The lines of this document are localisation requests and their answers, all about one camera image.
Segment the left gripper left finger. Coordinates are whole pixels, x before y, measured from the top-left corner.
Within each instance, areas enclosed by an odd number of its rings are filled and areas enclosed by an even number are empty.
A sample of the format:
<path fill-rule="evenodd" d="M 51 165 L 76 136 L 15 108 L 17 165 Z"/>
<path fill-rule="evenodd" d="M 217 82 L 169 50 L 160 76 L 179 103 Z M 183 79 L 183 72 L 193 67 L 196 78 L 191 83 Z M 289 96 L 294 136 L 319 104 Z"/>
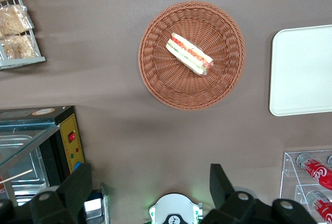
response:
<path fill-rule="evenodd" d="M 91 164 L 82 163 L 56 190 L 39 192 L 24 205 L 1 199 L 1 223 L 75 223 L 91 192 Z"/>

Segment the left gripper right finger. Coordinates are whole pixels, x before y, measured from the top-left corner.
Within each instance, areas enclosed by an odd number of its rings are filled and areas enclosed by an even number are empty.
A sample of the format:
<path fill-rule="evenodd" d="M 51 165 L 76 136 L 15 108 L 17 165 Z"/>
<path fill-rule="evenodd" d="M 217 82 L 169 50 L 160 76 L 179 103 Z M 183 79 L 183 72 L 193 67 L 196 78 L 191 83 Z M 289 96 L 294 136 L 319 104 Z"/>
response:
<path fill-rule="evenodd" d="M 245 191 L 236 191 L 220 164 L 210 166 L 210 194 L 215 208 L 202 223 L 316 223 L 300 205 L 276 199 L 269 206 Z"/>

